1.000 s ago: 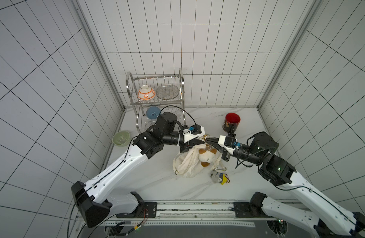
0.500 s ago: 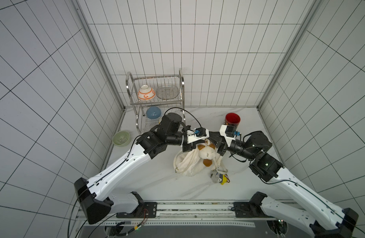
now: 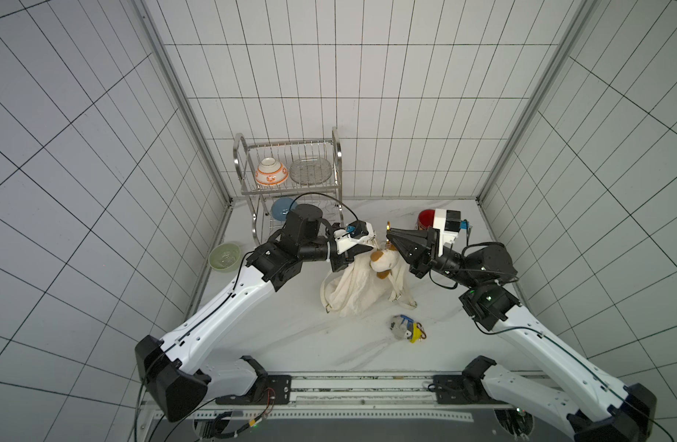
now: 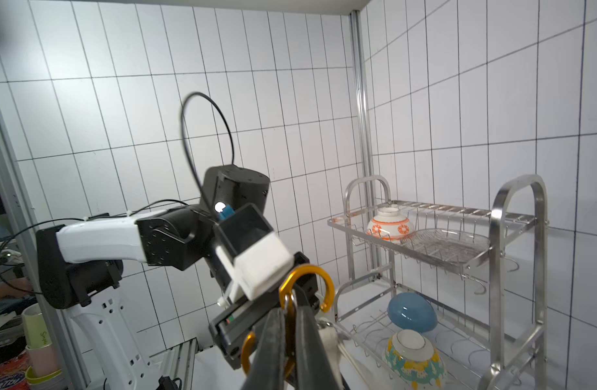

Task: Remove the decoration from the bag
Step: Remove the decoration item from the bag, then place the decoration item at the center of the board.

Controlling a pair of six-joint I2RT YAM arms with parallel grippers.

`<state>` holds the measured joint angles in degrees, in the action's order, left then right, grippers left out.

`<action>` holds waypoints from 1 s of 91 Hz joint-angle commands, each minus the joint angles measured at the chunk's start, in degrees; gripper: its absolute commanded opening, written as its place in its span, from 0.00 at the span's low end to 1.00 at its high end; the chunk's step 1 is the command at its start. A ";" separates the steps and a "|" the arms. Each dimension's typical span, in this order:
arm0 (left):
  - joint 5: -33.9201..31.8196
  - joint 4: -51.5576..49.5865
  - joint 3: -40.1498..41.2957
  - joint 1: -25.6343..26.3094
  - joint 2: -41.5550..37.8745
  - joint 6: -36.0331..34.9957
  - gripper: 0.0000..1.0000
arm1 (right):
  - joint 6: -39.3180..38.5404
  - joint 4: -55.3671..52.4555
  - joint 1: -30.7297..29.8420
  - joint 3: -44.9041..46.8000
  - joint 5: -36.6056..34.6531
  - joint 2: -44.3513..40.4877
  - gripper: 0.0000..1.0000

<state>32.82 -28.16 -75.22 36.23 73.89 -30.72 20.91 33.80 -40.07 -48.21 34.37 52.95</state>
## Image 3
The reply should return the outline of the cream canvas shoulder bag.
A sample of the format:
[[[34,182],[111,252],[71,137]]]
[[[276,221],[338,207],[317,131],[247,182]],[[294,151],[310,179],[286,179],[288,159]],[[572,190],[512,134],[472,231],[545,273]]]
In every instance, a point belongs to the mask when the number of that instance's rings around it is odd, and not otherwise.
[[[329,247],[335,243],[333,233],[329,236]],[[375,250],[395,248],[389,243],[377,242]],[[399,264],[388,278],[379,279],[370,266],[370,255],[366,252],[355,257],[346,269],[327,275],[319,289],[321,303],[328,313],[342,317],[357,316],[382,298],[396,303],[404,309],[416,309],[417,302],[408,288],[408,265],[400,255]]]

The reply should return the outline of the brown white plush charm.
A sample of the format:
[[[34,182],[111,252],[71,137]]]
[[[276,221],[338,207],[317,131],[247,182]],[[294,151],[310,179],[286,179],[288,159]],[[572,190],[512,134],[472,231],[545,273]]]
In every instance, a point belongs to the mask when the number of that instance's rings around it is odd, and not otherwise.
[[[375,250],[370,255],[370,266],[379,279],[386,279],[399,264],[399,258],[396,250]]]

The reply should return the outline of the yellow grey plush keychain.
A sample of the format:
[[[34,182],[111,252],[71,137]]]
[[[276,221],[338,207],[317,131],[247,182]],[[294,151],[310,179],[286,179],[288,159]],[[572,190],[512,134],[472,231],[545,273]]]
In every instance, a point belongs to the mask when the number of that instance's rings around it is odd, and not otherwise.
[[[411,344],[427,339],[422,324],[406,315],[393,316],[389,322],[389,329],[397,340],[407,341]]]

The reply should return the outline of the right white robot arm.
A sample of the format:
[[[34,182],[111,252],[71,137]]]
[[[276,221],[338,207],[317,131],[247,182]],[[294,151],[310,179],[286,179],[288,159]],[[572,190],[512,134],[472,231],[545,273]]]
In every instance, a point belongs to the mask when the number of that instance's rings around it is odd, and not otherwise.
[[[477,357],[464,376],[495,401],[509,403],[574,441],[645,441],[653,433],[657,399],[640,383],[625,384],[582,357],[506,289],[516,279],[500,242],[449,248],[439,229],[393,228],[386,237],[419,278],[441,274],[465,292],[464,311],[477,328],[510,343],[556,382],[550,388]]]

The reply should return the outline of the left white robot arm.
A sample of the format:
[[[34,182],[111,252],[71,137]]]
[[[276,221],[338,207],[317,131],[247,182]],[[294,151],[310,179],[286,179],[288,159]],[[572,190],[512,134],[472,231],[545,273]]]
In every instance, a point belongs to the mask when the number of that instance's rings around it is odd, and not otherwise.
[[[208,363],[222,338],[250,309],[300,274],[304,263],[328,262],[338,272],[371,252],[374,241],[375,231],[366,221],[342,227],[330,224],[317,206],[295,204],[283,227],[250,252],[237,276],[205,307],[162,338],[148,335],[136,344],[141,385],[171,423],[206,401],[255,390],[261,367],[253,358]]]

